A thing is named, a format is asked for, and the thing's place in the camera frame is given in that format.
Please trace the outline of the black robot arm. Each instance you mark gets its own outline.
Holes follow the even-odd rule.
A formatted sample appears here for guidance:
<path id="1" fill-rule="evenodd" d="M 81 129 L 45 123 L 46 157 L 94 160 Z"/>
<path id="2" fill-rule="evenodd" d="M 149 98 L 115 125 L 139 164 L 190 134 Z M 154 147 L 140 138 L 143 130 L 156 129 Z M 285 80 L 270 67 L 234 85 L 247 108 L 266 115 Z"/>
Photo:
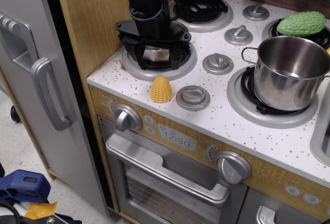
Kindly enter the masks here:
<path id="1" fill-rule="evenodd" d="M 191 35 L 177 21 L 182 11 L 171 17 L 168 0 L 128 1 L 131 20 L 117 22 L 115 29 L 131 58 L 143 70 L 179 69 L 191 51 Z M 147 46 L 169 51 L 168 58 L 164 62 L 145 59 L 143 55 Z"/>

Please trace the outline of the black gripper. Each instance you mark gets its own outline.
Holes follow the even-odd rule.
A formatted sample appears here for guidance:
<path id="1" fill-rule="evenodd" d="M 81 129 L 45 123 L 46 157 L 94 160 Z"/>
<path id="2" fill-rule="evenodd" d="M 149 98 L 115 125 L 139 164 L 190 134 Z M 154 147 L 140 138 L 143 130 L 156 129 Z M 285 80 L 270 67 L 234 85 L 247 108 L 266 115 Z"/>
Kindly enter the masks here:
<path id="1" fill-rule="evenodd" d="M 119 32 L 123 43 L 134 45 L 136 61 L 142 70 L 146 70 L 143 59 L 145 46 L 171 47 L 170 62 L 172 70 L 180 67 L 186 55 L 185 47 L 191 36 L 181 24 L 171 21 L 162 12 L 154 16 L 131 16 L 131 20 L 116 22 L 114 27 Z"/>

